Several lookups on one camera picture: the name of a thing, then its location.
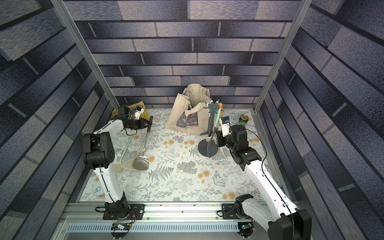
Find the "grey utensil rack stand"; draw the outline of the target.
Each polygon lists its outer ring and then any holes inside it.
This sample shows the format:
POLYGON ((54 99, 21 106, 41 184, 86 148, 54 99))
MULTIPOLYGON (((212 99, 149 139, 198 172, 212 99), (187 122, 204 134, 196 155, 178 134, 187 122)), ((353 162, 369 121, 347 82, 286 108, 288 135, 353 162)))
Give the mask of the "grey utensil rack stand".
POLYGON ((201 133, 201 136, 206 135, 205 140, 201 140, 198 144, 199 153, 204 156, 211 158, 218 152, 218 145, 213 140, 216 131, 218 129, 219 117, 222 109, 218 101, 211 101, 207 104, 206 109, 209 112, 208 129, 201 133))

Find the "mint handle grey ladle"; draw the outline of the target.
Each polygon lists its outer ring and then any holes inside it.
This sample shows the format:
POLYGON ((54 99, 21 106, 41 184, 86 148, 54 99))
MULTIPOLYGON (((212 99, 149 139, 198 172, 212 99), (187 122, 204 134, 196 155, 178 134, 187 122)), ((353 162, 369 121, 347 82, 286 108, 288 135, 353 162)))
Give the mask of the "mint handle grey ladle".
POLYGON ((209 104, 208 104, 208 110, 209 110, 209 113, 210 113, 210 117, 209 117, 209 125, 208 125, 208 143, 207 143, 207 155, 208 155, 208 158, 212 157, 215 153, 215 149, 216 149, 216 144, 215 144, 215 141, 213 140, 214 136, 215 136, 215 133, 216 133, 216 119, 218 117, 218 111, 220 110, 219 109, 219 102, 216 101, 216 102, 213 102, 211 101, 209 104))

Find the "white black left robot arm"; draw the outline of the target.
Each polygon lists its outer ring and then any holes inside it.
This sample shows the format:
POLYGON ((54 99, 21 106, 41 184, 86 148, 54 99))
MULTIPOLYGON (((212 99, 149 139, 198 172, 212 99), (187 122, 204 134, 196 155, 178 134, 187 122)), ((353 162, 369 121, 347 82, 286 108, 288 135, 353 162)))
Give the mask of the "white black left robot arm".
POLYGON ((101 183, 107 213, 127 213, 131 209, 114 170, 115 149, 112 138, 126 129, 138 131, 149 127, 151 122, 141 117, 144 112, 142 105, 134 108, 120 107, 115 118, 93 133, 83 136, 83 161, 101 183))

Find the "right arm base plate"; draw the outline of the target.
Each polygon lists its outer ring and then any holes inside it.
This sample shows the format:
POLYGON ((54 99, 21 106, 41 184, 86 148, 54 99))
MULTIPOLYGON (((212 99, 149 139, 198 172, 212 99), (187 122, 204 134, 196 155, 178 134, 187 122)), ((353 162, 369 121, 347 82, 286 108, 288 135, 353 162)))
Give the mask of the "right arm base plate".
POLYGON ((224 220, 240 220, 241 218, 237 215, 237 210, 235 208, 235 205, 232 204, 222 204, 221 211, 219 212, 219 215, 224 220))

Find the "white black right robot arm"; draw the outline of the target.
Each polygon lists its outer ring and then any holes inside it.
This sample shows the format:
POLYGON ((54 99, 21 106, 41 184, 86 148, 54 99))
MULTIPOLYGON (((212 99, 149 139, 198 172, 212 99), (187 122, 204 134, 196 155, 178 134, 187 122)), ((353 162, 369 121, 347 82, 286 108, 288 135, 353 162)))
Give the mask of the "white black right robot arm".
POLYGON ((249 146, 246 128, 222 124, 217 141, 219 147, 230 150, 235 163, 251 178, 267 204, 266 208, 260 206, 249 194, 237 197, 237 215, 255 220, 271 240, 311 239, 312 217, 307 210, 299 209, 275 182, 261 156, 249 146))

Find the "dark brown handle utensil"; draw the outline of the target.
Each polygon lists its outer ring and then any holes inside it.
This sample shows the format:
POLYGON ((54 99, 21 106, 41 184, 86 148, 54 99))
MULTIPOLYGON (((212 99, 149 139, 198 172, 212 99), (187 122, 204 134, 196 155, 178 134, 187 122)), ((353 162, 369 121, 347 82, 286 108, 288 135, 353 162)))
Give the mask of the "dark brown handle utensil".
POLYGON ((150 123, 149 123, 149 126, 147 127, 147 134, 144 141, 144 145, 133 161, 133 167, 135 170, 145 171, 149 169, 149 159, 146 156, 146 146, 150 136, 150 131, 153 123, 153 116, 150 116, 149 122, 150 123))

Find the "wooden handle white utensil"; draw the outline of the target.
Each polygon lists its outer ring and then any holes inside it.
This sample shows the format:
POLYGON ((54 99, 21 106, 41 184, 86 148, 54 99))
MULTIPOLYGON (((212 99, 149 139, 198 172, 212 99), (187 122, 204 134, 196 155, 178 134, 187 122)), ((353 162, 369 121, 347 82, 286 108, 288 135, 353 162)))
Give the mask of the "wooden handle white utensil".
POLYGON ((219 103, 219 111, 218 111, 218 118, 220 119, 220 118, 222 118, 222 116, 223 116, 223 103, 219 103))

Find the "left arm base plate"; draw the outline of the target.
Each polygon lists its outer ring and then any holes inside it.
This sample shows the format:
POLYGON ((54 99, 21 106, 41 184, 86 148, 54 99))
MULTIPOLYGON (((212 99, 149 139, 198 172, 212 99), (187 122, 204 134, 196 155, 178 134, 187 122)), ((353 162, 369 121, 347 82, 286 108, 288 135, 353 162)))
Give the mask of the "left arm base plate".
POLYGON ((145 206, 146 205, 144 204, 131 204, 128 210, 105 212, 103 215, 103 220, 142 220, 145 211, 145 206))

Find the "mint handle cream spatula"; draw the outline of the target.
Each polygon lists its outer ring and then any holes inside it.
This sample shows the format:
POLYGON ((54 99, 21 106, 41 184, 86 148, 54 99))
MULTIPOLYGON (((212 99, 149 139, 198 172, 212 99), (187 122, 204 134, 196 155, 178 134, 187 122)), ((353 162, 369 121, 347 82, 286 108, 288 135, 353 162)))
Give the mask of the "mint handle cream spatula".
MULTIPOLYGON (((141 151, 143 145, 144 145, 144 142, 142 143, 142 146, 140 147, 139 152, 141 151)), ((134 161, 134 158, 132 160, 128 160, 128 161, 124 162, 122 164, 122 168, 125 169, 125 170, 135 170, 134 167, 133 167, 133 161, 134 161)))

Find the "mint handle cream spoon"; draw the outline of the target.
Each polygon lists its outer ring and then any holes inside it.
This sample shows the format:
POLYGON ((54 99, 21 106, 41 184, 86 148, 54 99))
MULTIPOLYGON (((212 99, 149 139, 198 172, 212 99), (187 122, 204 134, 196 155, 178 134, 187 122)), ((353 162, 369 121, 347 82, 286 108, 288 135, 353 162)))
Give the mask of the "mint handle cream spoon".
POLYGON ((126 154, 126 151, 127 151, 128 147, 130 146, 130 144, 131 144, 133 138, 134 138, 134 136, 130 136, 130 137, 129 137, 129 140, 128 140, 127 144, 126 144, 126 147, 125 147, 125 149, 124 149, 124 151, 123 151, 123 153, 122 153, 120 159, 118 160, 117 163, 114 164, 114 171, 115 171, 116 174, 117 174, 117 173, 120 173, 121 170, 123 169, 123 168, 122 168, 122 161, 123 161, 123 159, 124 159, 124 156, 125 156, 125 154, 126 154))

